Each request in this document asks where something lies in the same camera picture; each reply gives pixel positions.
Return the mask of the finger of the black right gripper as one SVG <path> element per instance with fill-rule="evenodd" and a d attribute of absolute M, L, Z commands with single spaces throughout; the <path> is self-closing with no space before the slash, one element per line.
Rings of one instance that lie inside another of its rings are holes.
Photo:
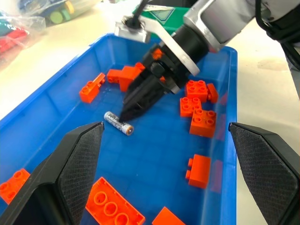
<path fill-rule="evenodd" d="M 163 83 L 156 77 L 153 77 L 153 82 L 150 87 L 150 93 L 146 95 L 145 113 L 149 110 L 163 95 L 165 88 Z"/>
<path fill-rule="evenodd" d="M 146 95 L 150 93 L 153 75 L 139 75 L 128 87 L 123 99 L 120 121 L 130 121 L 145 113 Z"/>

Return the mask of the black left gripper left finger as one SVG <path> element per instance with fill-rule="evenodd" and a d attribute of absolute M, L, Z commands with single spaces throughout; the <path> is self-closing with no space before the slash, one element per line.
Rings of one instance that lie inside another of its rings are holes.
<path fill-rule="evenodd" d="M 104 124 L 66 133 L 0 216 L 0 225 L 79 225 L 95 178 Z"/>

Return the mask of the blue plastic bin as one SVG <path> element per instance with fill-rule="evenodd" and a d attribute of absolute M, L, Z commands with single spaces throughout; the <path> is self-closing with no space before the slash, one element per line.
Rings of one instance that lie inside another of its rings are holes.
<path fill-rule="evenodd" d="M 118 85 L 105 83 L 90 104 L 80 100 L 81 88 L 100 73 L 133 66 L 156 42 L 104 35 L 0 120 L 0 183 L 19 169 L 32 172 L 68 131 L 102 121 L 107 111 L 119 114 L 124 94 Z M 236 225 L 236 153 L 228 125 L 237 119 L 237 59 L 237 51 L 225 47 L 198 63 L 195 79 L 218 91 L 217 103 L 202 105 L 217 114 L 212 138 L 189 133 L 191 119 L 180 116 L 184 91 L 165 95 L 132 120 L 130 136 L 105 124 L 95 179 L 104 177 L 145 216 L 144 225 L 163 207 L 186 225 Z M 211 159 L 205 189 L 185 177 L 194 154 Z"/>

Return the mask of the dark robot torso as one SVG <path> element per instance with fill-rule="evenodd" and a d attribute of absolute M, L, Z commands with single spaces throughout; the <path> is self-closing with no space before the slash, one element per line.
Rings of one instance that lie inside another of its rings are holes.
<path fill-rule="evenodd" d="M 270 22 L 262 19 L 262 0 L 255 0 L 255 19 L 271 39 L 280 43 L 288 60 L 300 71 L 300 53 L 294 46 L 300 42 L 300 3 L 280 19 Z"/>

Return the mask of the orange toy brick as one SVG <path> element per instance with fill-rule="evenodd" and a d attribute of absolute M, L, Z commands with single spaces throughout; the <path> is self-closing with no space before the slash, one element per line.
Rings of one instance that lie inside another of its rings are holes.
<path fill-rule="evenodd" d="M 105 74 L 100 73 L 93 81 L 88 81 L 79 92 L 80 99 L 85 103 L 91 103 L 98 95 L 100 87 L 105 83 Z"/>
<path fill-rule="evenodd" d="M 120 90 L 126 92 L 129 85 L 144 69 L 144 65 L 140 62 L 136 63 L 134 67 L 124 66 L 122 70 L 110 69 L 107 80 L 109 83 L 119 84 Z"/>
<path fill-rule="evenodd" d="M 201 109 L 201 101 L 199 98 L 180 98 L 180 116 L 181 117 L 192 117 L 194 110 Z"/>
<path fill-rule="evenodd" d="M 185 86 L 185 96 L 188 98 L 199 98 L 201 103 L 205 103 L 208 97 L 205 81 L 189 80 Z"/>
<path fill-rule="evenodd" d="M 29 177 L 30 173 L 22 168 L 21 170 L 16 171 L 6 182 L 0 184 L 0 197 L 7 205 L 12 202 L 13 198 Z"/>
<path fill-rule="evenodd" d="M 152 225 L 186 225 L 177 216 L 175 216 L 168 208 L 163 207 L 158 213 L 155 219 L 152 221 Z"/>
<path fill-rule="evenodd" d="M 214 111 L 195 109 L 189 133 L 192 135 L 212 138 L 216 129 L 217 114 Z"/>
<path fill-rule="evenodd" d="M 207 99 L 211 103 L 214 103 L 214 104 L 217 103 L 217 101 L 218 101 L 218 92 L 217 92 L 217 89 L 215 88 L 214 84 L 208 83 L 207 84 L 207 91 L 208 91 Z"/>
<path fill-rule="evenodd" d="M 210 163 L 210 157 L 194 154 L 194 157 L 188 161 L 189 169 L 185 176 L 188 184 L 205 189 L 209 183 Z"/>
<path fill-rule="evenodd" d="M 91 188 L 86 210 L 99 225 L 143 225 L 143 216 L 104 177 Z"/>

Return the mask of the green plastic bin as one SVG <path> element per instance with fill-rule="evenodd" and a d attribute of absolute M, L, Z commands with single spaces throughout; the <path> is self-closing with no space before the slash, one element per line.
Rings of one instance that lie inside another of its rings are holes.
<path fill-rule="evenodd" d="M 148 5 L 141 16 L 158 21 L 171 35 L 183 24 L 183 16 L 188 10 L 187 7 Z"/>

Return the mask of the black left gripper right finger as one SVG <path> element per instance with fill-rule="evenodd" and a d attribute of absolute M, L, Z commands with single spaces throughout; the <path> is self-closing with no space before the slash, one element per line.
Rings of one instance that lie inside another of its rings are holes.
<path fill-rule="evenodd" d="M 245 183 L 268 225 L 300 225 L 300 156 L 276 133 L 231 122 Z"/>

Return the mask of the clear bag with green discs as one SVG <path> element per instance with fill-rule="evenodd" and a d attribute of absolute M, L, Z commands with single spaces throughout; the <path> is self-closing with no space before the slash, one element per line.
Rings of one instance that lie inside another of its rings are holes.
<path fill-rule="evenodd" d="M 45 18 L 47 26 L 68 22 L 92 9 L 100 0 L 18 0 L 21 14 Z"/>

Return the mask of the clear bag with red items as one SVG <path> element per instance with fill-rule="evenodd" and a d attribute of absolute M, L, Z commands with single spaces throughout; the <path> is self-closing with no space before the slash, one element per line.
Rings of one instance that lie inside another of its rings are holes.
<path fill-rule="evenodd" d="M 40 16 L 12 16 L 0 10 L 0 71 L 37 43 L 45 29 L 45 19 Z"/>

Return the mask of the silver AA battery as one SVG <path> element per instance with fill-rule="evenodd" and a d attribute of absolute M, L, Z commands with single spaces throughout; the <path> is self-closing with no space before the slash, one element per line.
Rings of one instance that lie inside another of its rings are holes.
<path fill-rule="evenodd" d="M 119 117 L 111 111 L 107 111 L 104 114 L 104 119 L 127 136 L 132 135 L 134 131 L 134 127 L 132 125 L 126 122 L 120 122 Z"/>

